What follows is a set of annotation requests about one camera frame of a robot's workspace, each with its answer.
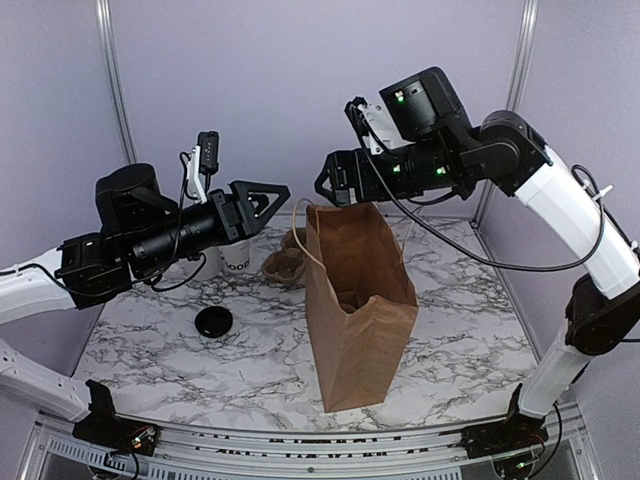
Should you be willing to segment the white paper cups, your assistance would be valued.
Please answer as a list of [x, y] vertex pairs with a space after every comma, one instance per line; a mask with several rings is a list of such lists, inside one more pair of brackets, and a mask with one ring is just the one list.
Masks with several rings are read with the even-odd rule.
[[223, 270], [232, 274], [246, 271], [250, 265], [250, 242], [241, 240], [219, 247]]

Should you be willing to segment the front aluminium frame rail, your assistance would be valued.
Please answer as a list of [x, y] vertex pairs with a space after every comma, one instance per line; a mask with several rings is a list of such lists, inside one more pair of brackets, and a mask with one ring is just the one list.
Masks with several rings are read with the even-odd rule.
[[162, 422], [152, 456], [131, 458], [76, 439], [70, 423], [40, 414], [21, 479], [600, 479], [574, 403], [547, 420], [543, 445], [472, 459], [465, 423], [363, 432], [252, 431]]

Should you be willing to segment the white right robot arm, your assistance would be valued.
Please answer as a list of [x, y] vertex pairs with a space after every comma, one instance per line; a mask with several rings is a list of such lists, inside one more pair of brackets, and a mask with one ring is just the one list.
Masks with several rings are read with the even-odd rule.
[[539, 217], [571, 252], [541, 273], [583, 268], [566, 325], [538, 367], [513, 394], [495, 430], [515, 448], [591, 360], [613, 350], [639, 319], [639, 249], [614, 221], [592, 174], [567, 165], [520, 115], [497, 110], [474, 125], [439, 67], [380, 91], [381, 104], [355, 97], [345, 115], [358, 147], [330, 153], [316, 192], [338, 207], [390, 202], [401, 212], [467, 199], [480, 182], [494, 185]]

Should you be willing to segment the white ribbed stirrer canister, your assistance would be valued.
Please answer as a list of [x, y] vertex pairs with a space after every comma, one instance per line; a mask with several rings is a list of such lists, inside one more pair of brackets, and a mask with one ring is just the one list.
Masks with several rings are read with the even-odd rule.
[[223, 269], [222, 257], [218, 247], [210, 247], [202, 252], [197, 260], [181, 259], [178, 265], [186, 277], [196, 281], [208, 281], [220, 274]]

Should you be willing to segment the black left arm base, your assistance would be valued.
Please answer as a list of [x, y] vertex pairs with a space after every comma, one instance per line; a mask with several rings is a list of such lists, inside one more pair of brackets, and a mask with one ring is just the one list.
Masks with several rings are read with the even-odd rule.
[[152, 456], [159, 426], [117, 415], [107, 386], [93, 380], [87, 380], [85, 385], [90, 392], [89, 414], [74, 424], [73, 437], [123, 453]]

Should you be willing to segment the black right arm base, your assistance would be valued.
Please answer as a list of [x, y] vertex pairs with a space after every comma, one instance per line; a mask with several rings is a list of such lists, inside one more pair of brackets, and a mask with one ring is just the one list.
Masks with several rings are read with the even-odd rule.
[[511, 396], [504, 419], [461, 430], [460, 445], [469, 459], [506, 453], [548, 440], [544, 418], [533, 418], [520, 412], [518, 400], [521, 390], [522, 385], [519, 384]]

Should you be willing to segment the brown cardboard cup carrier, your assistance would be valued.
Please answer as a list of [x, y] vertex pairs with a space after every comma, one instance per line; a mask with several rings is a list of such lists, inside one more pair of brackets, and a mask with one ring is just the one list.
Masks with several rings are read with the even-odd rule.
[[282, 237], [280, 249], [271, 253], [261, 266], [267, 279], [287, 287], [304, 284], [306, 255], [297, 240], [306, 246], [306, 233], [301, 228], [291, 229]]

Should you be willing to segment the brown paper takeout bag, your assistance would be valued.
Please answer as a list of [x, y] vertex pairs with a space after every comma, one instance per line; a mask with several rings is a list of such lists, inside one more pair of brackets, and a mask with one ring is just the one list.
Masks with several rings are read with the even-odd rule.
[[305, 312], [325, 412], [384, 402], [419, 307], [403, 252], [371, 204], [306, 208]]

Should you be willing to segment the left rear aluminium post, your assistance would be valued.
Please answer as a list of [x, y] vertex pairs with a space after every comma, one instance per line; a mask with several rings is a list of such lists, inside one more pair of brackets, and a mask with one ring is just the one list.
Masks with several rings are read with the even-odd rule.
[[95, 0], [94, 6], [97, 19], [98, 38], [106, 72], [111, 105], [115, 115], [117, 132], [126, 163], [128, 165], [136, 164], [138, 162], [138, 155], [126, 108], [117, 55], [116, 38], [113, 29], [111, 2], [109, 0]]

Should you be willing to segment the aluminium post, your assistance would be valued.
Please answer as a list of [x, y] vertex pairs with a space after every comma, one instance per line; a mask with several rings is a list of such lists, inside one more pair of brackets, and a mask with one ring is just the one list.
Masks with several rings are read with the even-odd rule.
[[[526, 89], [539, 7], [540, 2], [538, 0], [525, 0], [523, 2], [521, 25], [506, 100], [506, 109], [513, 112], [519, 110]], [[494, 186], [489, 183], [486, 183], [482, 189], [479, 204], [472, 220], [476, 228], [481, 226], [489, 211], [494, 190]]]
[[115, 115], [117, 132], [126, 163], [128, 165], [136, 164], [138, 162], [138, 155], [126, 108], [117, 55], [116, 38], [113, 29], [111, 2], [109, 0], [95, 0], [94, 6], [97, 19], [98, 38], [106, 72], [111, 105]]

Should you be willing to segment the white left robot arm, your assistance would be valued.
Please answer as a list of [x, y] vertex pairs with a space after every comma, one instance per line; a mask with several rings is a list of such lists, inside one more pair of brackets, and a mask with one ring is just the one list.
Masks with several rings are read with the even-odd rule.
[[158, 288], [177, 261], [204, 263], [207, 248], [255, 237], [290, 197], [285, 185], [237, 180], [229, 187], [187, 206], [161, 194], [150, 164], [99, 179], [99, 231], [2, 269], [2, 324], [59, 319], [106, 304], [138, 284]]

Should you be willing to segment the black plastic cup lid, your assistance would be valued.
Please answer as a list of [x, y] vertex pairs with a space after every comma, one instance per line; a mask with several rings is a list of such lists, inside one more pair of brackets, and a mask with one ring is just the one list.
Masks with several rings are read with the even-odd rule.
[[222, 306], [207, 307], [196, 315], [194, 325], [203, 337], [220, 338], [231, 330], [233, 315]]

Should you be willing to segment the right rear aluminium post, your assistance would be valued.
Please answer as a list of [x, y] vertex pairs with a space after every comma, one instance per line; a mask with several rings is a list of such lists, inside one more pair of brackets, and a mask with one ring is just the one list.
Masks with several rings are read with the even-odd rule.
[[[513, 112], [519, 110], [526, 89], [539, 7], [540, 2], [538, 0], [525, 0], [523, 2], [521, 25], [506, 100], [506, 109]], [[494, 186], [489, 183], [486, 183], [482, 189], [479, 204], [472, 220], [476, 228], [481, 226], [489, 211], [494, 190]]]

